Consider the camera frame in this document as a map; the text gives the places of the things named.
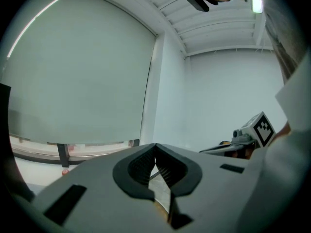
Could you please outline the black fridge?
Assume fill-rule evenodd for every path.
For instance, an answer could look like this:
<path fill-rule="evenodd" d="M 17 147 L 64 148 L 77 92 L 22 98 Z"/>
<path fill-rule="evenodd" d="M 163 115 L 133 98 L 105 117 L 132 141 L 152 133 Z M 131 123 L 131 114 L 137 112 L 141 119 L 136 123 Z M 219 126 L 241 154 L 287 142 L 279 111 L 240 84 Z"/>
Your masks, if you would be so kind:
<path fill-rule="evenodd" d="M 8 125 L 8 108 L 11 87 L 0 83 L 0 178 L 11 194 L 17 194 L 28 202 L 34 193 L 25 183 L 11 147 Z"/>

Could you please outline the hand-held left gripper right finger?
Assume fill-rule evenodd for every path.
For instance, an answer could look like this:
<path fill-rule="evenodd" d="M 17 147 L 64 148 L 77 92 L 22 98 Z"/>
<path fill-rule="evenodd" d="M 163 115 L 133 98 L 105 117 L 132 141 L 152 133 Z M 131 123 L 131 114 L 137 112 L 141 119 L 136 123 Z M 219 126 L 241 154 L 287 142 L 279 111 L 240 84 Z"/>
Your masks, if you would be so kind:
<path fill-rule="evenodd" d="M 202 170 L 196 162 L 161 144 L 155 145 L 155 164 L 171 191 L 168 223 L 173 229 L 182 228 L 193 219 L 180 212 L 176 200 L 195 190 L 202 179 Z"/>

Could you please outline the round wooden glass table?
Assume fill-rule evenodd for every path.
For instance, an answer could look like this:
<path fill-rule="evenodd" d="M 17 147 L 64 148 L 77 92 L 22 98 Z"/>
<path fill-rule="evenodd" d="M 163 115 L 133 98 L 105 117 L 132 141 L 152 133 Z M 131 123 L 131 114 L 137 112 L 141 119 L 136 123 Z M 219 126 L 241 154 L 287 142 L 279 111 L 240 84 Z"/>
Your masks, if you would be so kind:
<path fill-rule="evenodd" d="M 154 201 L 154 205 L 156 206 L 157 210 L 161 214 L 161 216 L 164 218 L 164 220 L 168 223 L 171 224 L 169 221 L 169 213 L 167 210 L 162 206 L 161 203 L 159 203 L 157 200 Z"/>

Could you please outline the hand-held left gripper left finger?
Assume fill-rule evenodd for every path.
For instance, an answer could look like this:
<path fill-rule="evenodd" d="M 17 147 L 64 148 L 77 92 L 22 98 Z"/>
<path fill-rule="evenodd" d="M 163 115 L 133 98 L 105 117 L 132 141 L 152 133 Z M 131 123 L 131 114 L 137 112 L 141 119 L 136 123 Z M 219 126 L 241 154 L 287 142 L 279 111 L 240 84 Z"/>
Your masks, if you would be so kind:
<path fill-rule="evenodd" d="M 138 146 L 134 150 L 115 164 L 113 179 L 128 196 L 154 201 L 155 194 L 149 189 L 149 181 L 155 166 L 155 144 Z"/>

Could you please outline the person's brown shirt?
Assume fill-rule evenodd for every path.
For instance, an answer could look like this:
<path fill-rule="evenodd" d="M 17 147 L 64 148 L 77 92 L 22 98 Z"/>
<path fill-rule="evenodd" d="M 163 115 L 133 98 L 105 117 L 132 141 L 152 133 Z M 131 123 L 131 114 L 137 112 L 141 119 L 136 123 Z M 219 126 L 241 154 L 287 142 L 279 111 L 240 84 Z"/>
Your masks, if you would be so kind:
<path fill-rule="evenodd" d="M 279 0 L 264 0 L 265 28 L 286 83 L 307 51 L 307 42 L 289 7 Z"/>

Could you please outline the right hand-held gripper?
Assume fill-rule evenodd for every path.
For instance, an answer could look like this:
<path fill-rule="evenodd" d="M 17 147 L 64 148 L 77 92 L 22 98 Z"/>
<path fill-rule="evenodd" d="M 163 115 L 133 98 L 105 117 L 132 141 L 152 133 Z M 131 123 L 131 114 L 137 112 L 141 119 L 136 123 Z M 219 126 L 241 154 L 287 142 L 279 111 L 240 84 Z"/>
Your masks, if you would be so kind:
<path fill-rule="evenodd" d="M 268 146 L 275 135 L 275 130 L 268 117 L 264 112 L 261 112 L 252 117 L 241 128 L 234 130 L 229 143 L 221 143 L 200 152 L 225 157 L 245 158 L 247 150 Z"/>

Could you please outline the pale roller blind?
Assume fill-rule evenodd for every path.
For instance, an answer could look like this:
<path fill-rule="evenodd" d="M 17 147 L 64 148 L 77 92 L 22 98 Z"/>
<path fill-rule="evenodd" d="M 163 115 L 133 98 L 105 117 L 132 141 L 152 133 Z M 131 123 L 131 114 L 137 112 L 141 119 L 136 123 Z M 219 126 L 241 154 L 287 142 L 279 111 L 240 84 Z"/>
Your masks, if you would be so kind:
<path fill-rule="evenodd" d="M 154 44 L 104 0 L 27 0 L 0 43 L 10 133 L 62 144 L 138 139 Z"/>

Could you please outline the ceiling light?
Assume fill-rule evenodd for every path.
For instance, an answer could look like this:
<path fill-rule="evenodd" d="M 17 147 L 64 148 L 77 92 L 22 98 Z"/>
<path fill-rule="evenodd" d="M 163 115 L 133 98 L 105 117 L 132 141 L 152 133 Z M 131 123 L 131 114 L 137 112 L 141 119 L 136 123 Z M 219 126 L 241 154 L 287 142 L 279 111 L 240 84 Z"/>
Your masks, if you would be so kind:
<path fill-rule="evenodd" d="M 261 14 L 263 12 L 262 0 L 251 0 L 251 8 L 254 13 Z"/>

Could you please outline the person's right forearm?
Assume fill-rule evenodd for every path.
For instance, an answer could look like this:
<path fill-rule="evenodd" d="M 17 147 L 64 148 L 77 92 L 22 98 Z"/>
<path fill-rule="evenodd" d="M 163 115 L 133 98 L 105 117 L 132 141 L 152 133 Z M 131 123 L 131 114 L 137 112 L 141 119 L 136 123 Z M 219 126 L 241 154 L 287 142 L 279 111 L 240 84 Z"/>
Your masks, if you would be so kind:
<path fill-rule="evenodd" d="M 278 133 L 276 133 L 276 135 L 275 135 L 275 137 L 273 138 L 273 140 L 276 140 L 276 139 L 279 138 L 279 137 L 288 135 L 290 132 L 291 132 L 291 128 L 290 128 L 289 123 L 287 122 L 287 123 L 284 125 L 284 127 L 283 127 Z"/>

